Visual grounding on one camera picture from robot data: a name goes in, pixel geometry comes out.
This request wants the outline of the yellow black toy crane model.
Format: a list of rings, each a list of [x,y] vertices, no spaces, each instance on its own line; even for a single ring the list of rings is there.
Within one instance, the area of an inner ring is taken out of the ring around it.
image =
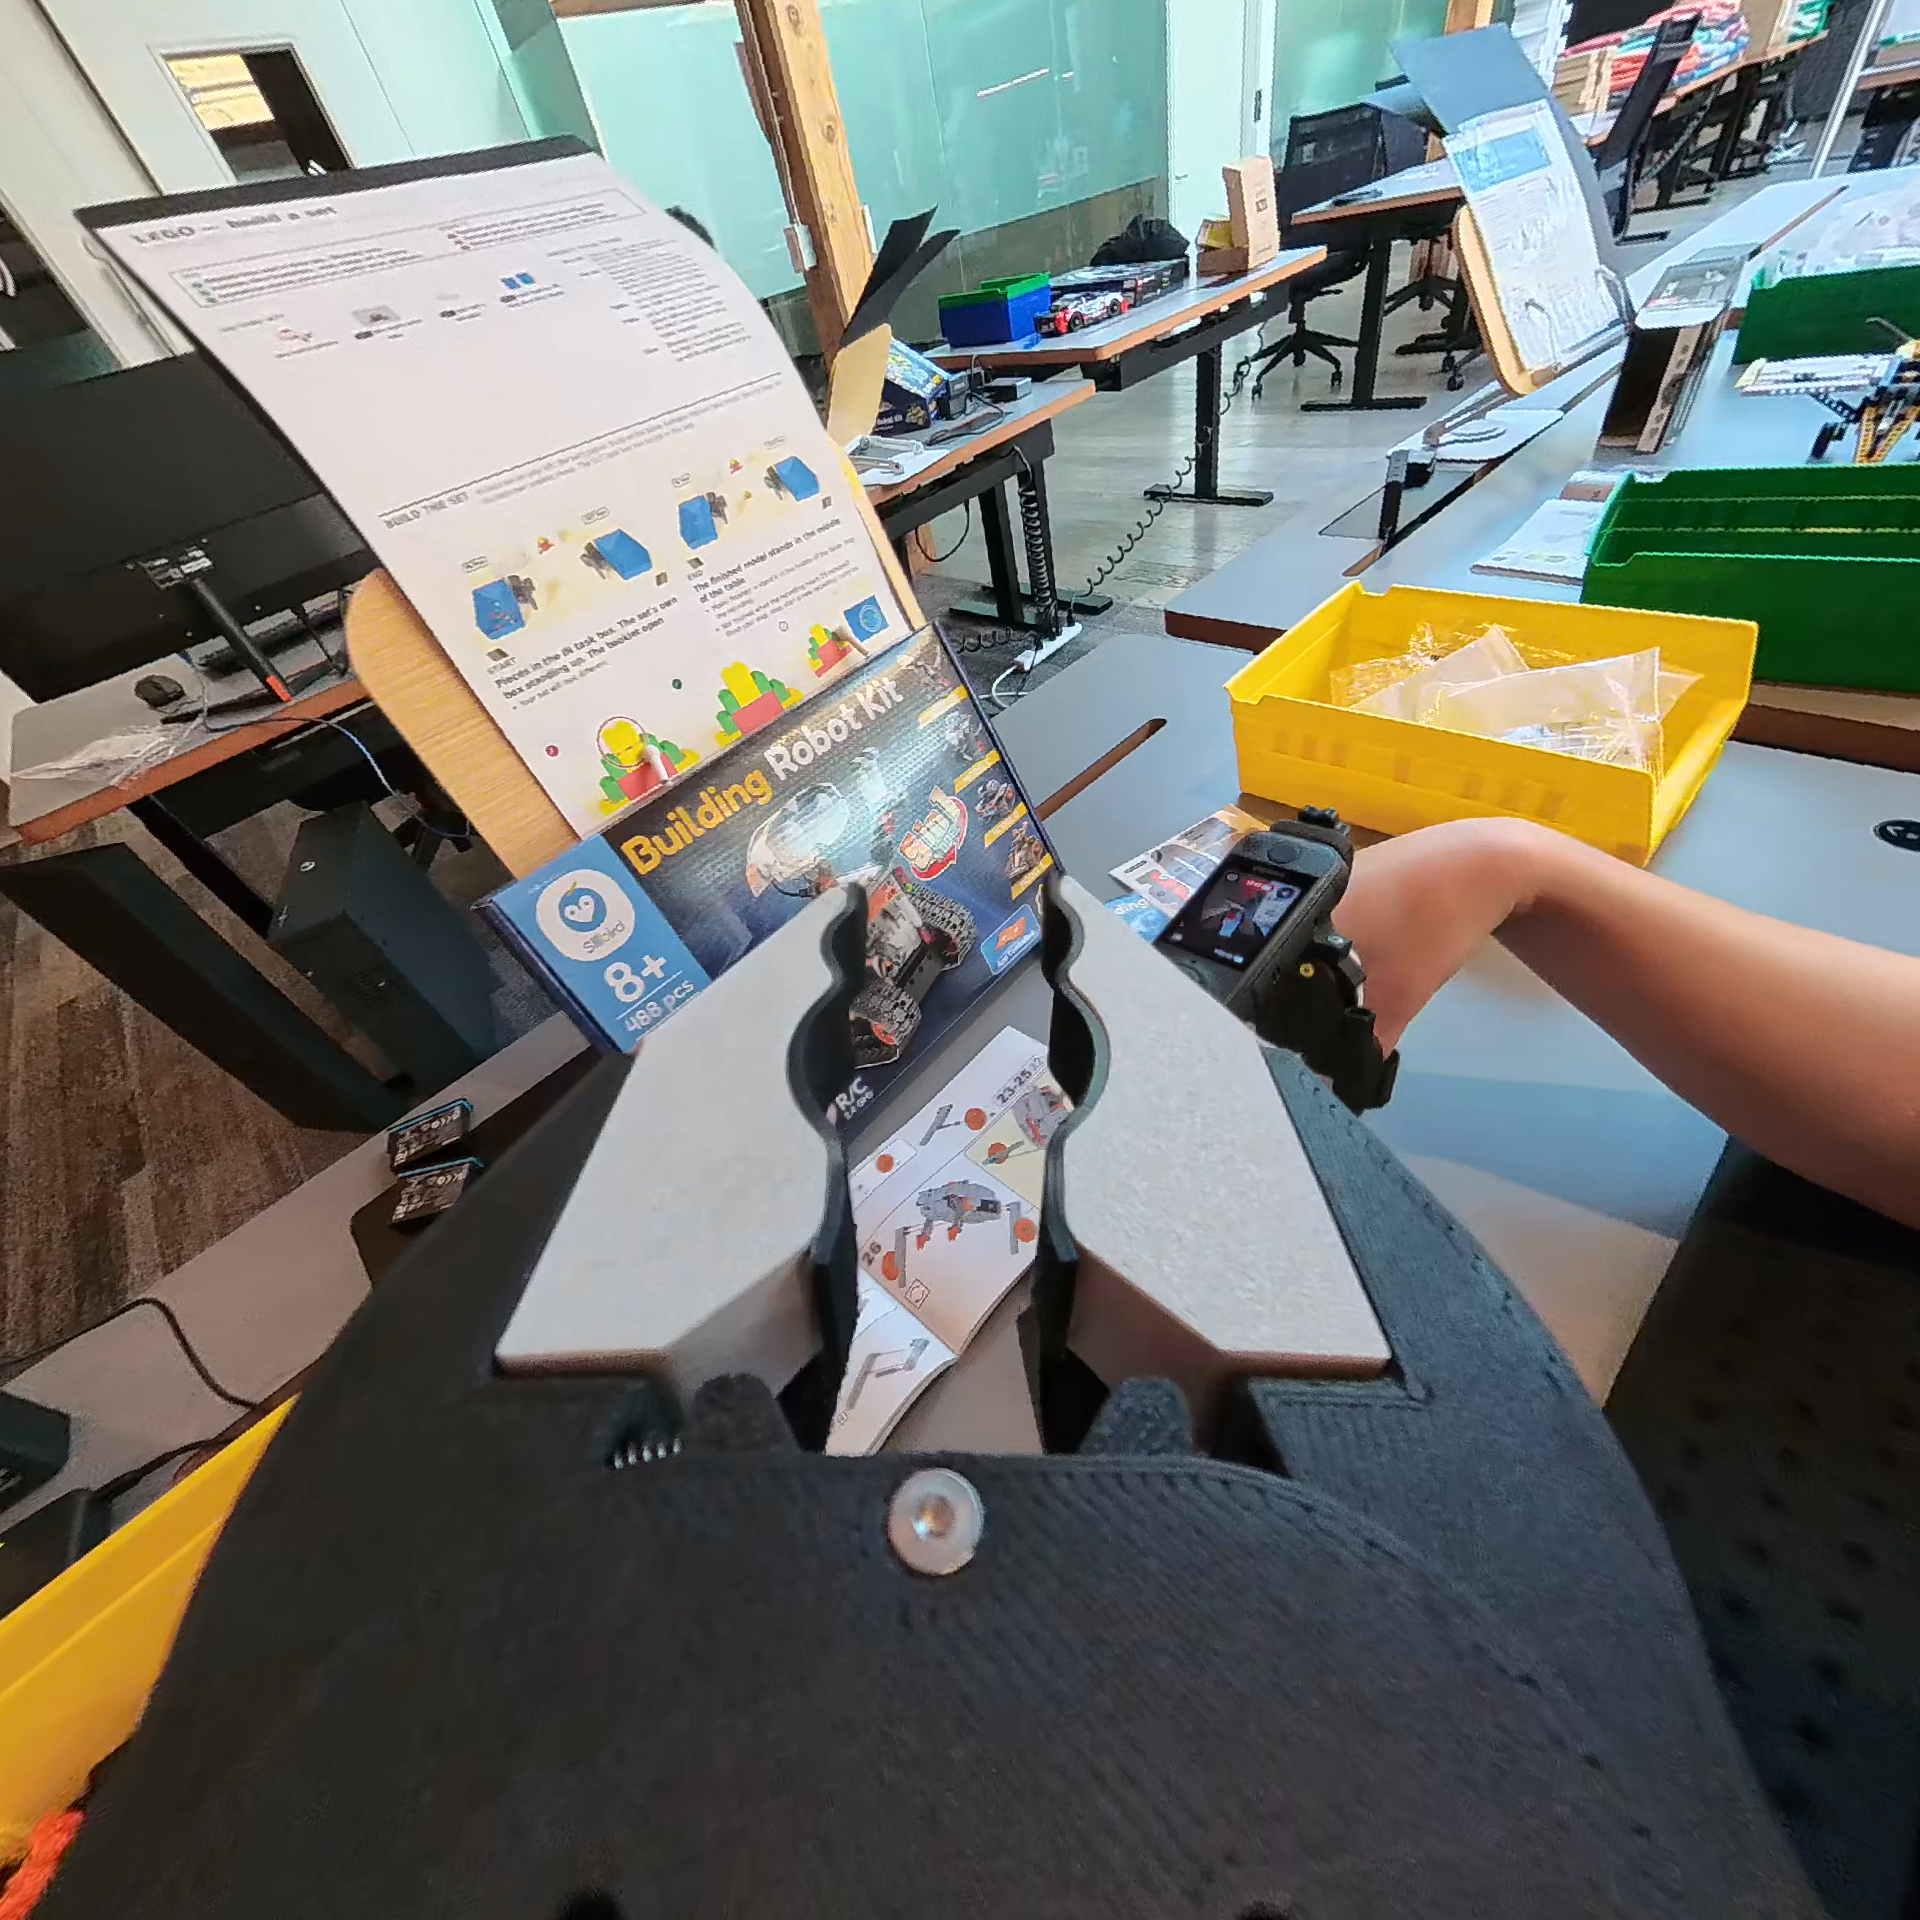
[[[1758,397],[1807,397],[1832,418],[1823,422],[1809,460],[1857,437],[1854,463],[1884,463],[1918,422],[1918,338],[1895,329],[1895,346],[1874,353],[1763,357],[1735,375],[1735,388]]]

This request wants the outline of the person's right hand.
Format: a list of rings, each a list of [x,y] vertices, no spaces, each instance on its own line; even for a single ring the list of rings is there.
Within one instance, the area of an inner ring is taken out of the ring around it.
[[[1539,826],[1467,820],[1358,850],[1332,926],[1361,959],[1384,1052],[1396,1050],[1472,950],[1522,911],[1555,845]]]

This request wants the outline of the black computer monitor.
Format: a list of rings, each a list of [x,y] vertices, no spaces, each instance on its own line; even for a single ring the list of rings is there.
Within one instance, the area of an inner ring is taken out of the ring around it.
[[[40,705],[305,610],[377,565],[196,355],[2,403],[2,668]]]

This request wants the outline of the white instruction booklet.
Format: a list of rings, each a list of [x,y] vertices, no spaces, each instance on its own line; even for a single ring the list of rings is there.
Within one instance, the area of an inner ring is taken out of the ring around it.
[[[851,1172],[857,1319],[826,1450],[875,1451],[1032,1266],[1070,1100],[1003,1026]]]

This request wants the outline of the wooden top standing desk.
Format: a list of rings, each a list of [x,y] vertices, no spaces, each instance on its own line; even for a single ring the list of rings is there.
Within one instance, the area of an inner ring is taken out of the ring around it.
[[[1059,585],[1044,487],[1055,420],[1092,396],[1096,387],[1083,377],[1038,387],[1020,399],[980,405],[918,437],[881,437],[855,462],[881,529],[908,567],[918,565],[920,529],[950,513],[976,513],[992,594],[955,604],[955,614],[1025,633],[1059,633],[1080,617],[1113,607],[1104,593]]]
[[[1122,393],[1159,373],[1198,362],[1192,484],[1150,487],[1146,497],[1258,510],[1273,501],[1272,491],[1219,487],[1220,355],[1247,329],[1273,321],[1288,303],[1290,283],[1326,258],[1326,247],[1284,250],[1258,270],[1227,279],[1193,279],[1183,291],[1161,295],[1128,315],[1059,338],[1035,335],[976,350],[928,348],[928,355],[943,367],[980,366],[999,375],[1035,379],[1074,370],[1099,393]]]

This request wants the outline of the colourful toy box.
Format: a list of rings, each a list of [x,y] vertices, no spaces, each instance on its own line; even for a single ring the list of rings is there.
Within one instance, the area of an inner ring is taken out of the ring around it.
[[[890,343],[874,435],[886,438],[918,435],[964,409],[964,396],[945,367],[910,343],[899,338]]]

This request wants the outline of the clear plastic bag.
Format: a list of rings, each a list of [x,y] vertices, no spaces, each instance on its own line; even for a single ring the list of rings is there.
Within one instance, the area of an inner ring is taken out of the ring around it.
[[[9,781],[83,785],[84,789],[128,785],[170,762],[174,750],[176,737],[167,726],[121,729],[96,737],[58,757],[17,766],[9,772]]]

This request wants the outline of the green plastic bin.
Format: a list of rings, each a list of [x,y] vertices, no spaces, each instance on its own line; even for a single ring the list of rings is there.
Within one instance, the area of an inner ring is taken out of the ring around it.
[[[1755,279],[1734,363],[1758,358],[1886,355],[1918,338],[1916,261],[1849,271]]]
[[[1760,626],[1758,682],[1918,691],[1918,467],[1627,477],[1579,598]]]

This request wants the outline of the black mesh chair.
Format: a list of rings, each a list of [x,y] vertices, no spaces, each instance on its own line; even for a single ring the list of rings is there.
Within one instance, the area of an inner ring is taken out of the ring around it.
[[[1918,1915],[1918,1236],[1729,1142],[1607,1399],[1832,1915]]]

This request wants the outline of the board stand with sheet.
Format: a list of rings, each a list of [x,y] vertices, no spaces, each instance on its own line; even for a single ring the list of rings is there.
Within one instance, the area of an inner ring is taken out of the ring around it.
[[[1512,30],[1402,38],[1395,60],[1446,135],[1455,245],[1500,385],[1536,393],[1618,346],[1632,302],[1594,158]]]

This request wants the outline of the wooden post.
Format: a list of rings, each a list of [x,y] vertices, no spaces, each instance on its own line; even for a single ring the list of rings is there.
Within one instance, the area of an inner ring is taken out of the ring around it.
[[[823,9],[819,3],[736,3],[736,18],[786,219],[808,241],[800,253],[808,303],[823,358],[833,362],[874,270],[875,243],[857,190]]]

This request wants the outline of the blue robot kit box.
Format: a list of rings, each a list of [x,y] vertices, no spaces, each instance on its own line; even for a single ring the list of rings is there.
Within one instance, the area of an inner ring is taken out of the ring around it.
[[[1052,870],[991,715],[923,628],[481,910],[594,1045],[632,1052],[851,879],[871,911],[852,1115],[1041,943]]]

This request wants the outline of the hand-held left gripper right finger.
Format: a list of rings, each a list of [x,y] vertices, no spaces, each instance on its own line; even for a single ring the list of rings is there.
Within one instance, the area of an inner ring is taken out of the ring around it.
[[[1258,1035],[1078,879],[1044,887],[1048,1141],[1035,1406],[1175,1383],[1193,1420],[1251,1379],[1379,1380],[1393,1353]]]

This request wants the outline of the open cardboard box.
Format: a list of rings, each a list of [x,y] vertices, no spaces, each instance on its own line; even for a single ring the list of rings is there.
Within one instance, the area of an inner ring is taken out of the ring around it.
[[[1752,257],[1752,247],[1706,247],[1662,268],[1627,332],[1599,447],[1650,454],[1684,427]]]

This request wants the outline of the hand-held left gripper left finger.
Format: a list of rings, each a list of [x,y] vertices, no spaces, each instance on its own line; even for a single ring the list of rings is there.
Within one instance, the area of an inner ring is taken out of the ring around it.
[[[833,1118],[855,1074],[870,901],[817,897],[639,1046],[496,1345],[508,1374],[819,1380],[857,1330],[857,1236]]]

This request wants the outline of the pile of clear plastic bags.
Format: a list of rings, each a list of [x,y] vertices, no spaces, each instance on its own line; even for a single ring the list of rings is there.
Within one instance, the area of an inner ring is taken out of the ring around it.
[[[1660,774],[1665,719],[1698,674],[1660,649],[1576,658],[1505,626],[1418,628],[1395,657],[1328,671],[1332,707]]]

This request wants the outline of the white paper booklet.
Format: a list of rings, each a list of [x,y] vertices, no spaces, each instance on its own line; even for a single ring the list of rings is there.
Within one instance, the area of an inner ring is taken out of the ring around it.
[[[1472,565],[1472,574],[1536,585],[1582,585],[1610,497],[1545,501],[1522,526]]]

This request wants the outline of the sticker sheet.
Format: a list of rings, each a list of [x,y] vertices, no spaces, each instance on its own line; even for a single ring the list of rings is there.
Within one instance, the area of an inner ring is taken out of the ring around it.
[[[1156,845],[1122,860],[1112,877],[1172,917],[1217,873],[1249,833],[1264,826],[1242,806],[1220,806]]]

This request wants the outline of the wooden top table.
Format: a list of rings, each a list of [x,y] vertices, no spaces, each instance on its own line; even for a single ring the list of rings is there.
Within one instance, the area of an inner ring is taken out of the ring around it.
[[[439,847],[472,844],[446,791],[352,682],[314,689],[275,714],[226,715],[220,726],[183,705],[163,726],[176,737],[174,757],[128,785],[43,785],[36,797],[31,785],[9,789],[17,842],[49,855],[6,863],[6,898],[294,1125],[369,1133],[407,1101],[439,1093],[395,1073],[358,1026],[383,1073],[336,1042],[140,852],[73,847],[71,836],[131,815],[256,941],[270,943],[307,819],[366,805],[432,879]]]

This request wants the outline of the yellow bin with plastic bags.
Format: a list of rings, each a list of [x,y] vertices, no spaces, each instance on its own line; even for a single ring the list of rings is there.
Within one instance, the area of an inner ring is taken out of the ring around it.
[[[1328,671],[1395,657],[1409,637],[1475,633],[1576,658],[1660,649],[1698,682],[1665,719],[1660,774],[1332,707]],[[1483,593],[1347,582],[1227,682],[1239,780],[1284,806],[1332,806],[1351,826],[1412,833],[1522,819],[1646,866],[1688,813],[1745,711],[1760,626],[1739,617],[1555,604]]]

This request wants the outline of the black office chair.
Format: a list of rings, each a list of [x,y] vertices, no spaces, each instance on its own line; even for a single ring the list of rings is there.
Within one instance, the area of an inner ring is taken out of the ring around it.
[[[1385,138],[1380,109],[1370,102],[1331,113],[1297,114],[1288,124],[1288,146],[1276,181],[1281,243],[1284,250],[1326,247],[1326,258],[1288,283],[1288,333],[1260,348],[1251,358],[1255,373],[1254,397],[1264,390],[1264,375],[1278,363],[1305,367],[1311,358],[1331,367],[1332,390],[1340,390],[1345,366],[1340,348],[1358,348],[1335,333],[1307,324],[1307,302],[1362,277],[1370,261],[1367,245],[1347,245],[1314,234],[1297,234],[1294,217],[1318,204],[1361,190],[1385,175]]]

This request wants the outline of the wooden board stand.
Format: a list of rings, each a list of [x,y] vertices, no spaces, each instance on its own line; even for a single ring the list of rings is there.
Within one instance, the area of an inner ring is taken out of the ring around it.
[[[874,427],[891,338],[887,324],[844,338],[833,358],[828,427],[847,476],[841,490],[867,526],[906,628],[918,633],[927,614],[848,454],[851,442]],[[386,569],[352,590],[346,639],[363,694],[510,875],[526,877],[606,822],[568,819]]]

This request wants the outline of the white printed instruction sheet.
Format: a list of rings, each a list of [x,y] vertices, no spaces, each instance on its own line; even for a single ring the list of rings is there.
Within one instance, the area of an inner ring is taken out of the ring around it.
[[[863,732],[920,620],[730,266],[580,140],[84,209],[571,829]]]

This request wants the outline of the person's right forearm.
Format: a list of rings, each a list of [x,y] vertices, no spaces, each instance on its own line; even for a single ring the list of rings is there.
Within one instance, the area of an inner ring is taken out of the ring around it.
[[[1475,907],[1532,973],[1769,1162],[1918,1225],[1918,959],[1522,822],[1471,822]]]

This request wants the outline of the small cardboard box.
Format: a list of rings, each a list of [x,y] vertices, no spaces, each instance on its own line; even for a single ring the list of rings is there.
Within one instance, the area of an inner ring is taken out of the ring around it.
[[[1266,154],[1243,156],[1220,169],[1227,212],[1210,217],[1195,241],[1195,277],[1220,281],[1281,257],[1276,169]]]

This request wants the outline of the black computer tower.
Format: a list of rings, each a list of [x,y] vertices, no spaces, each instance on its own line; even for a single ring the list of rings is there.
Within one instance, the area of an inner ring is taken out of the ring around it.
[[[366,805],[300,826],[268,940],[422,1090],[502,1046],[470,918]]]

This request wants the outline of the white power strip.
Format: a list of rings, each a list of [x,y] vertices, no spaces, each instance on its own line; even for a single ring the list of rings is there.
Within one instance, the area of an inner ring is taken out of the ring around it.
[[[1022,653],[1011,660],[992,682],[987,691],[987,705],[992,711],[1003,711],[1011,702],[1020,700],[1025,685],[1034,677],[1034,670],[1056,653],[1060,653],[1080,633],[1083,631],[1082,622],[1068,622],[1052,636],[1035,636]]]

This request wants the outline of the blue and green box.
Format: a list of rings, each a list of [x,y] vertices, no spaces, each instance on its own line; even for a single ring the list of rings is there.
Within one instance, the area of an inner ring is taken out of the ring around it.
[[[979,287],[940,295],[938,307],[943,338],[952,350],[1022,346],[1038,338],[1052,308],[1052,279],[1044,271],[995,277]]]

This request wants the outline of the toy car box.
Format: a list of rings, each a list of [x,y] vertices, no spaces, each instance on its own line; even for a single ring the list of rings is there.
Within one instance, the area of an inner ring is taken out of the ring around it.
[[[1048,307],[1035,318],[1041,338],[1064,338],[1139,311],[1190,279],[1190,257],[1121,261],[1059,271],[1050,279]]]

